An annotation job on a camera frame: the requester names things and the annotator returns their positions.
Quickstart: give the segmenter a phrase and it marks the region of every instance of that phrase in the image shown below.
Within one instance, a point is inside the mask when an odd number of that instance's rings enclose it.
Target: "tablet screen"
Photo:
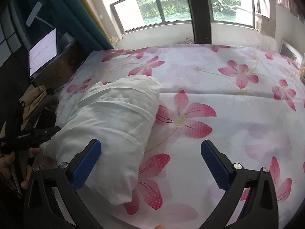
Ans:
[[[30,77],[57,55],[56,28],[44,36],[29,52]]]

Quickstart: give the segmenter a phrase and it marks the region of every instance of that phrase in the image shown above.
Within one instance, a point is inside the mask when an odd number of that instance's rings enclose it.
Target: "white pillow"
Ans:
[[[138,169],[159,104],[159,82],[132,75],[114,83],[101,82],[82,94],[67,124],[42,146],[57,165],[70,162],[91,139],[101,142],[102,153],[86,186],[113,206],[131,202]]]

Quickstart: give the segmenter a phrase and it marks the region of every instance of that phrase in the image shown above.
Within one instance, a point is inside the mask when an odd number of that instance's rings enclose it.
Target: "cardboard box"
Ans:
[[[87,53],[77,41],[68,46],[51,64],[33,80],[35,86],[58,89],[72,77],[73,73],[87,58]]]

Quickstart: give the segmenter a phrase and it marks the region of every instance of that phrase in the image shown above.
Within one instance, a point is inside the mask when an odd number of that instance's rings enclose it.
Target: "hand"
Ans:
[[[38,154],[40,151],[39,148],[30,148],[28,150],[29,155],[36,155]],[[12,178],[11,172],[10,172],[10,165],[13,164],[14,160],[15,160],[15,152],[12,151],[11,154],[7,154],[4,157],[0,157],[0,173],[3,175],[3,177],[5,178],[5,180],[13,187],[16,187],[15,182]],[[30,180],[30,176],[31,176],[31,172],[32,172],[32,167],[30,165],[27,166],[27,171],[26,171],[26,178],[25,180],[21,183],[21,187],[23,189],[27,189],[29,180]]]

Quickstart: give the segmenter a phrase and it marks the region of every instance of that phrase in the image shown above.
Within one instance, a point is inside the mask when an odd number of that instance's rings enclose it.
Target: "bed sheet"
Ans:
[[[81,196],[97,220],[105,210],[138,228],[199,228],[224,194],[200,154],[210,139],[232,162],[270,167],[279,227],[287,224],[305,197],[305,87],[292,59],[195,44],[94,52],[61,91],[57,125],[84,90],[132,74],[159,80],[161,104],[132,201],[109,208],[96,195]]]

